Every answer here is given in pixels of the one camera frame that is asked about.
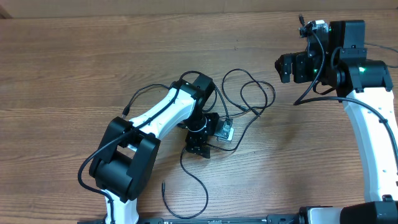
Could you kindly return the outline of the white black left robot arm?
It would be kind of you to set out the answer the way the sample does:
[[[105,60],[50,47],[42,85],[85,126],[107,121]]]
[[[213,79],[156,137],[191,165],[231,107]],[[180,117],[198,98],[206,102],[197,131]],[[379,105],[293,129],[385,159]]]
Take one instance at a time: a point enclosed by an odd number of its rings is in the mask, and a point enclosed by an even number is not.
[[[202,73],[193,83],[180,78],[149,111],[130,120],[117,116],[108,124],[97,151],[86,161],[96,181],[93,191],[105,197],[103,223],[138,222],[137,198],[150,179],[160,142],[179,123],[188,129],[186,148],[210,156],[204,144],[215,133],[218,115],[204,113],[203,107],[215,88],[212,78]]]

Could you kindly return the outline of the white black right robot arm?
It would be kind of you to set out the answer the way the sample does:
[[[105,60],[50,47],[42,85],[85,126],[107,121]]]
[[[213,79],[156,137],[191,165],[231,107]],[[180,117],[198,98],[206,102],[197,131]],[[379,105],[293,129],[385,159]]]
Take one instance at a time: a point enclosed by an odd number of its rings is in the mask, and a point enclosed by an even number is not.
[[[295,223],[396,223],[397,121],[387,65],[368,59],[362,20],[303,22],[299,32],[306,49],[281,55],[275,69],[283,83],[308,83],[308,91],[325,86],[317,101],[342,103],[358,144],[364,202],[302,207]]]

